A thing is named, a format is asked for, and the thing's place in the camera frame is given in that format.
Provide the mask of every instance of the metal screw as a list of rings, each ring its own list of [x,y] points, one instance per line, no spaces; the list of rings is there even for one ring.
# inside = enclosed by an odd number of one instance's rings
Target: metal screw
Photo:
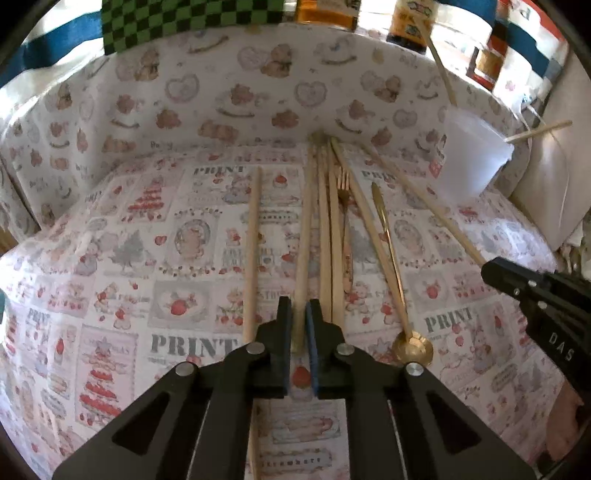
[[[355,347],[353,345],[349,345],[348,343],[340,343],[336,347],[336,352],[339,355],[349,356],[355,351]]]
[[[182,364],[178,364],[177,368],[174,369],[174,372],[179,377],[188,377],[195,371],[195,365],[191,362],[183,362]]]
[[[421,364],[418,364],[416,362],[411,362],[406,366],[407,372],[409,375],[411,375],[412,377],[420,377],[423,372],[425,371],[425,369],[423,368],[423,366]]]
[[[261,342],[251,342],[246,346],[246,351],[251,355],[260,355],[265,351],[265,345]]]

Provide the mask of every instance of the bottle label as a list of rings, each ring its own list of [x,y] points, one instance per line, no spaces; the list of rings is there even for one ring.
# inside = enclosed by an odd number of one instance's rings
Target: bottle label
[[[398,0],[392,16],[390,35],[407,38],[426,47],[427,43],[421,37],[413,17],[421,18],[430,32],[433,28],[433,19],[437,14],[438,5],[435,0],[421,0],[420,2]]]
[[[358,17],[361,0],[317,0],[316,5],[318,10],[330,10],[350,17]]]

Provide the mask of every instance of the gold fork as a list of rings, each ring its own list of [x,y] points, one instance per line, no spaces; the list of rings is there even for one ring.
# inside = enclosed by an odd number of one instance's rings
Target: gold fork
[[[347,221],[347,207],[349,203],[349,172],[343,167],[339,167],[337,177],[337,192],[339,200],[343,206],[343,290],[345,293],[351,292],[353,286],[353,256],[351,252],[351,239],[349,232],[349,223]]]

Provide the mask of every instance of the gold knife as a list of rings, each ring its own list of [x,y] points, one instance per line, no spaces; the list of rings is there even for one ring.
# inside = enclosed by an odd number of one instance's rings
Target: gold knife
[[[396,253],[394,252],[394,245],[392,244],[392,235],[390,234],[390,225],[388,223],[388,214],[386,212],[386,205],[384,203],[384,197],[380,191],[378,185],[375,182],[371,184],[371,193],[374,197],[375,209],[378,211],[379,221],[382,223],[382,228],[386,233],[388,239],[388,248],[390,249],[390,256],[392,257],[392,264],[394,265],[394,273],[396,273],[396,282],[398,283],[398,290],[400,291],[400,298],[402,304],[406,308],[406,301],[404,300],[404,291],[402,290],[402,278],[400,276],[400,267],[396,260]]]

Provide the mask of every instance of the bamboo skewer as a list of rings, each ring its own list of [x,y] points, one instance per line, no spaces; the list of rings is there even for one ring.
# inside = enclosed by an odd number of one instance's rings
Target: bamboo skewer
[[[573,124],[572,120],[562,120],[561,122],[555,122],[553,124],[543,125],[538,128],[534,128],[529,132],[522,132],[520,134],[511,135],[505,139],[505,143],[514,144],[520,142],[521,140],[526,140],[531,137],[535,137],[536,135],[541,135],[546,132],[550,132],[552,130],[560,130],[562,128],[570,127]]]
[[[248,202],[248,231],[246,233],[246,267],[244,273],[242,341],[251,343],[256,337],[256,293],[258,280],[258,224],[261,203],[262,170],[257,167],[252,179],[251,197]],[[261,479],[259,470],[258,425],[256,414],[251,416],[248,432],[248,459],[254,480]]]
[[[326,192],[326,156],[324,145],[317,149],[318,210],[320,224],[320,308],[325,322],[332,322],[332,280],[330,276],[330,216]]]
[[[310,231],[312,224],[312,185],[314,182],[316,164],[312,147],[308,148],[306,162],[306,183],[303,192],[301,208],[300,245],[295,265],[295,293],[293,303],[293,328],[291,335],[291,350],[301,352],[304,346],[304,321],[306,319],[306,303],[308,301],[308,262],[310,261]]]
[[[339,194],[336,189],[335,157],[330,143],[328,150],[329,200],[330,200],[330,240],[332,243],[332,323],[345,326],[345,294],[343,292],[343,247],[340,240]]]
[[[460,245],[466,250],[468,255],[474,260],[476,265],[479,267],[483,266],[486,262],[482,254],[478,251],[478,249],[474,246],[474,244],[470,241],[470,239],[462,232],[459,227],[447,217],[445,212],[441,209],[439,205],[437,205],[432,198],[422,189],[418,188],[414,183],[412,183],[406,174],[404,174],[396,165],[392,163],[386,164],[382,157],[380,157],[376,152],[372,149],[366,147],[365,145],[361,145],[363,150],[372,157],[372,159],[384,170],[392,174],[405,188],[413,192],[417,197],[419,197],[425,205],[431,210],[433,215],[437,217],[437,219],[450,231],[450,233],[456,238],[456,240],[460,243]]]
[[[449,103],[453,106],[457,107],[457,99],[456,99],[456,92],[453,91],[452,84],[449,81],[449,77],[447,75],[447,70],[443,66],[443,62],[441,61],[441,57],[433,45],[433,41],[431,40],[431,35],[427,31],[427,27],[425,27],[425,23],[423,23],[423,19],[420,17],[414,17],[414,23],[418,28],[419,33],[427,43],[427,47],[431,50],[433,54],[433,58],[435,59],[435,65],[437,65],[437,69],[439,70],[439,75],[441,75],[441,79],[443,80],[443,84],[445,85],[445,90],[447,91],[447,97],[449,98]]]

